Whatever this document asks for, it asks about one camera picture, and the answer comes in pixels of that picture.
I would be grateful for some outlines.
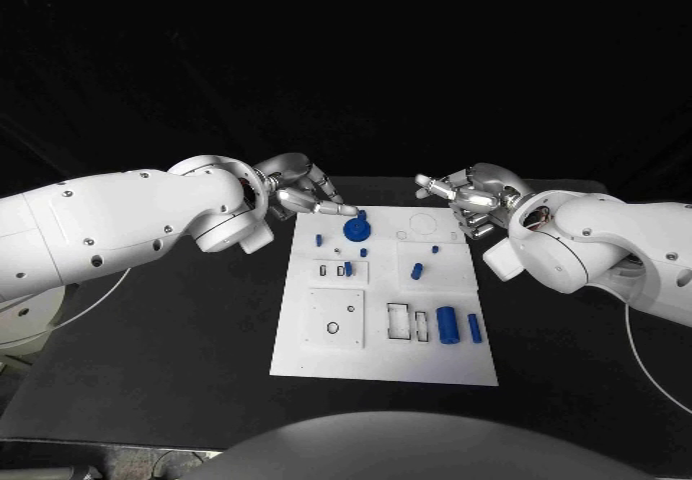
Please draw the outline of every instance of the white cable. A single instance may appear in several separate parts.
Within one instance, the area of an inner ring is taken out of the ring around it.
[[[675,397],[666,392],[663,387],[659,385],[659,382],[652,377],[649,370],[644,367],[641,359],[639,358],[637,347],[634,346],[634,339],[631,338],[631,328],[630,328],[630,306],[624,304],[624,324],[627,325],[627,337],[630,338],[630,347],[631,353],[634,354],[634,358],[637,359],[639,366],[641,367],[641,371],[644,372],[649,380],[652,381],[656,388],[660,390],[660,393],[667,397],[667,399],[692,415],[692,410],[675,399]]]
[[[40,337],[43,334],[46,334],[47,332],[53,332],[55,330],[58,330],[59,328],[62,328],[65,325],[68,325],[69,323],[72,323],[82,315],[86,315],[86,313],[91,312],[91,310],[94,308],[97,308],[97,305],[108,298],[108,295],[115,291],[115,289],[118,288],[120,284],[122,283],[122,280],[125,279],[127,277],[127,274],[130,273],[130,270],[131,268],[128,268],[125,270],[125,272],[122,273],[122,276],[120,277],[120,280],[117,281],[115,285],[111,287],[111,289],[105,292],[105,295],[98,299],[98,301],[91,305],[91,307],[84,310],[81,313],[78,313],[66,322],[62,322],[59,325],[53,326],[53,327],[49,327],[46,328],[40,333],[35,333],[33,335],[29,335],[27,337],[23,337],[23,338],[17,338],[17,340],[11,340],[9,342],[3,342],[0,343],[0,346],[14,346],[14,344],[23,342],[24,340],[30,340],[32,338],[36,338],[36,337]]]

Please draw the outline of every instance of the black backdrop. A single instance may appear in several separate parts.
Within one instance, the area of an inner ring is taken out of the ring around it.
[[[3,195],[200,153],[301,151],[331,175],[486,161],[690,200],[685,12],[225,5],[3,2]]]

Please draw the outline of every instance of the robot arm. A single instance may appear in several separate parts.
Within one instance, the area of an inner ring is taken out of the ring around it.
[[[284,162],[272,177],[267,162],[254,168],[202,155],[169,172],[95,175],[1,199],[0,302],[158,259],[183,235],[203,252],[239,243],[252,253],[274,239],[264,216],[277,197],[285,211],[355,216],[340,197],[321,201],[311,190],[293,191],[317,170],[300,154],[281,158],[300,160],[303,170],[281,171]]]
[[[473,175],[479,165],[481,179]],[[504,169],[479,165],[461,171],[466,183],[461,172],[445,177],[457,176],[463,187],[418,175],[417,195],[444,191],[471,238],[494,226],[507,229],[507,238],[483,255],[500,279],[526,270],[561,293],[598,287],[634,309],[692,326],[692,207],[627,204],[608,195],[566,191],[535,194]],[[483,201],[468,201],[468,192]]]

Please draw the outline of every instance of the table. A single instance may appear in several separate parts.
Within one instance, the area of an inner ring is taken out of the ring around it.
[[[444,206],[415,198],[411,179],[333,181],[355,204]],[[530,183],[604,191],[595,182]],[[271,227],[275,240],[252,255],[239,247],[203,254],[187,238],[133,269],[49,339],[0,419],[1,438],[223,450],[314,417],[415,410],[525,427],[652,474],[692,473],[692,416],[639,369],[620,302],[592,288],[562,295],[526,273],[500,282],[481,260],[500,231],[470,242],[499,387],[270,376],[294,220]],[[117,279],[84,285],[72,312]],[[652,374],[692,405],[692,329],[634,311],[631,322]]]

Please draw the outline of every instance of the rectangular hole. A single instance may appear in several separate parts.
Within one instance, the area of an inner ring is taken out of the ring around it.
[[[415,312],[415,329],[418,331],[418,341],[428,341],[428,317],[425,312]]]
[[[389,339],[411,340],[411,323],[408,320],[408,304],[388,303],[389,328],[386,329]]]

